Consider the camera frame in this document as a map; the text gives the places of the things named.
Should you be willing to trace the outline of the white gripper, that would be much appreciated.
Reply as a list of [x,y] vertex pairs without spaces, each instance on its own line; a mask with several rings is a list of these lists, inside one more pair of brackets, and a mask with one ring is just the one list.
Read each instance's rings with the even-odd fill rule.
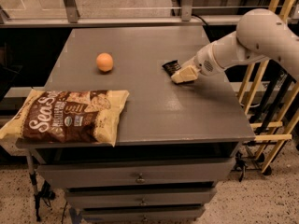
[[171,76],[172,81],[176,84],[195,81],[199,76],[199,70],[202,75],[207,77],[223,71],[223,68],[216,62],[212,44],[202,47],[194,56],[194,62],[198,68],[194,65],[184,67],[175,65]]

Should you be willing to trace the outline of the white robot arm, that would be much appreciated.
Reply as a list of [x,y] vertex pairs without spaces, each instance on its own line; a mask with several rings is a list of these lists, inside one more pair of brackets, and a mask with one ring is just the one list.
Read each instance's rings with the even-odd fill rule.
[[202,47],[170,77],[179,84],[266,60],[279,63],[298,80],[299,37],[274,12],[257,8],[241,17],[234,32]]

